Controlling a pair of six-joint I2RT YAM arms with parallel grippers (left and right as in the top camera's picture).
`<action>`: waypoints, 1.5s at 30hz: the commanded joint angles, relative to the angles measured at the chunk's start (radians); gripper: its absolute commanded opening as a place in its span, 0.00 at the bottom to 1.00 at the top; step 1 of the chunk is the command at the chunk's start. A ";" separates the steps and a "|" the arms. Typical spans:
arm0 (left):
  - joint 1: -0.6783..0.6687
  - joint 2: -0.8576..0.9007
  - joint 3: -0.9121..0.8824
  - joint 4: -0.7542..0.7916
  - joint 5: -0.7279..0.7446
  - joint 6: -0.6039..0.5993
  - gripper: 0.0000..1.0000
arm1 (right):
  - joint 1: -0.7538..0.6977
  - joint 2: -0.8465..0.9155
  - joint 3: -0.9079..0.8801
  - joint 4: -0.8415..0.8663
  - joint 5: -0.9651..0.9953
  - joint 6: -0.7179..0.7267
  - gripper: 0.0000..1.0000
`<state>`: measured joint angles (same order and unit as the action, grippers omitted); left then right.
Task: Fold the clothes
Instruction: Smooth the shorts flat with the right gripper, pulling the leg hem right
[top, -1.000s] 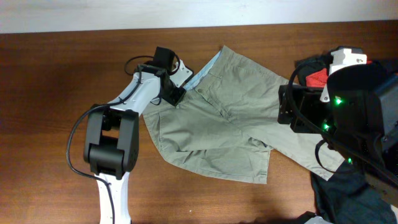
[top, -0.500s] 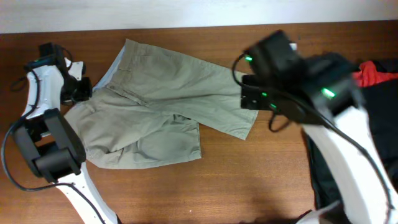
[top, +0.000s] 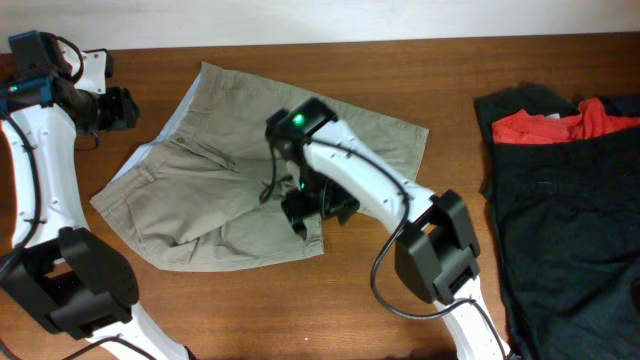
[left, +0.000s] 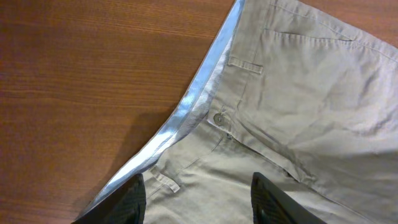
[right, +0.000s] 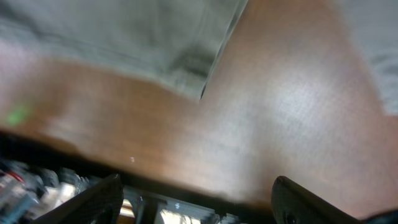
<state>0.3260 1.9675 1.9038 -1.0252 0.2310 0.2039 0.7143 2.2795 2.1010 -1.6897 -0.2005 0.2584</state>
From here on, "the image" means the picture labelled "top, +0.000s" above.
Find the khaki cargo shorts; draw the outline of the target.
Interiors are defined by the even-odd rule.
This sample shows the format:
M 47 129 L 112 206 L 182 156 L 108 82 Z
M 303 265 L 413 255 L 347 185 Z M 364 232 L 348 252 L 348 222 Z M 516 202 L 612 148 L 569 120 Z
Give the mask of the khaki cargo shorts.
M 311 92 L 203 64 L 160 134 L 92 199 L 114 232 L 161 270 L 226 272 L 319 256 L 319 216 L 296 233 L 280 202 L 293 185 L 266 121 Z

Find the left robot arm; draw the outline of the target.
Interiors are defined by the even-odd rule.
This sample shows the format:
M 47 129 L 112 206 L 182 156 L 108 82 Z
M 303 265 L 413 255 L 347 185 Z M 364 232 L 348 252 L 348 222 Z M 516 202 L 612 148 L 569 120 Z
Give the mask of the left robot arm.
M 8 40 L 17 66 L 1 89 L 1 128 L 16 194 L 12 249 L 1 286 L 44 330 L 120 359 L 188 359 L 139 301 L 128 260 L 94 235 L 81 205 L 75 140 L 133 128 L 129 90 L 110 87 L 113 58 L 29 31 Z

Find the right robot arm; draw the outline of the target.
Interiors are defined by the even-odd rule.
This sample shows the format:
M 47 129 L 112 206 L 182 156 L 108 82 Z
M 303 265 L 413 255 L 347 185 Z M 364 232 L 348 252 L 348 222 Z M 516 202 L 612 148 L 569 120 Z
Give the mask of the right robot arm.
M 412 319 L 387 302 L 377 287 L 379 268 L 394 254 L 395 273 L 417 298 L 435 306 L 460 359 L 513 359 L 499 335 L 481 290 L 480 245 L 462 198 L 441 195 L 401 175 L 369 149 L 326 103 L 311 98 L 266 121 L 273 158 L 286 161 L 295 184 L 281 202 L 292 228 L 318 215 L 345 223 L 361 209 L 390 233 L 370 272 L 370 288 L 387 311 Z

